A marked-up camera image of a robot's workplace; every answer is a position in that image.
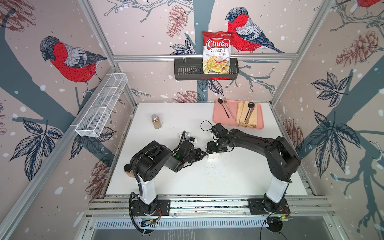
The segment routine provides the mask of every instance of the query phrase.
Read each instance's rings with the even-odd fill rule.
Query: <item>black ladle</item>
[[[227,113],[227,111],[226,111],[226,109],[225,109],[225,107],[224,107],[224,105],[223,105],[223,99],[219,98],[219,99],[218,99],[218,102],[221,104],[221,106],[223,106],[224,111],[225,111],[225,113],[227,114],[227,117],[229,118],[229,115],[228,115],[228,113]]]
[[[253,102],[249,102],[248,107],[249,107],[249,109],[248,109],[247,115],[245,116],[244,122],[247,120],[248,114],[249,114],[249,111],[251,111],[251,108],[255,107],[255,104]]]

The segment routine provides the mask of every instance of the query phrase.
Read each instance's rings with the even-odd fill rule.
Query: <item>bird illustration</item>
[[[342,5],[342,4],[347,3],[347,2],[349,2],[349,1],[352,1],[352,0],[345,0],[345,1],[341,2],[341,3],[339,3],[339,5]],[[367,16],[367,15],[372,14],[372,13],[368,12],[368,8],[369,8],[370,6],[372,6],[372,5],[376,4],[376,3],[378,3],[378,2],[381,1],[381,0],[353,0],[353,1],[357,3],[357,7],[355,8],[355,10],[353,10],[353,12],[350,14],[350,16],[351,16],[351,15],[354,16],[354,15],[355,15],[355,14],[354,14],[355,11],[356,11],[359,7],[365,7],[366,10],[367,10],[367,13],[364,15],[364,17],[365,17],[365,16]]]
[[[225,19],[228,20],[228,32],[234,33],[233,46],[238,51],[250,51],[252,53],[255,49],[269,48],[278,53],[284,53],[277,49],[266,38],[263,30],[252,22],[244,7],[231,9]]]
[[[40,43],[40,51],[43,59],[48,59],[68,80],[76,83],[86,83],[87,90],[83,92],[92,93],[88,90],[88,81],[96,75],[96,68],[102,60],[106,60],[99,54],[86,51],[84,48],[72,47],[60,42],[53,36],[48,36]]]

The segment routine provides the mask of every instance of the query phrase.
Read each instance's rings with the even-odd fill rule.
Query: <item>black wire basket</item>
[[[237,58],[229,60],[229,73],[223,74],[204,74],[203,61],[201,58],[187,58],[184,62],[182,58],[175,59],[175,79],[181,80],[230,80],[236,79],[239,74]]]

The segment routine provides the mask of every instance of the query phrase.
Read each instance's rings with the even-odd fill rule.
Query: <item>white table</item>
[[[256,135],[259,137],[276,138],[281,132],[268,104],[261,104],[264,128],[262,130],[245,127],[224,126]],[[139,150],[152,140],[166,145],[169,149],[177,147],[179,132],[186,130],[197,138],[196,148],[205,149],[207,142],[212,141],[210,132],[200,129],[203,120],[213,125],[212,116],[214,103],[140,103],[127,139],[122,148],[107,195],[129,195],[139,192],[135,178],[125,174],[123,167]],[[154,129],[151,116],[157,114],[162,128]],[[203,129],[209,129],[209,123],[203,123]],[[191,167],[175,173],[163,167],[156,176],[157,194],[174,195],[264,195],[271,180],[267,160],[264,156],[247,149],[236,147],[232,152],[221,153],[218,159],[208,160],[206,157]],[[298,175],[292,175],[292,183],[287,195],[307,195]]]

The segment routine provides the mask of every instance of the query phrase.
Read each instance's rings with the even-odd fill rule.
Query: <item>napkin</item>
[[[248,107],[248,101],[240,102],[237,104],[237,114],[236,114],[236,123],[239,126],[242,127],[257,127],[257,108],[258,105],[255,104],[255,107],[253,111],[250,113],[251,116],[249,117],[248,124],[245,124],[245,117],[247,116],[249,107]]]

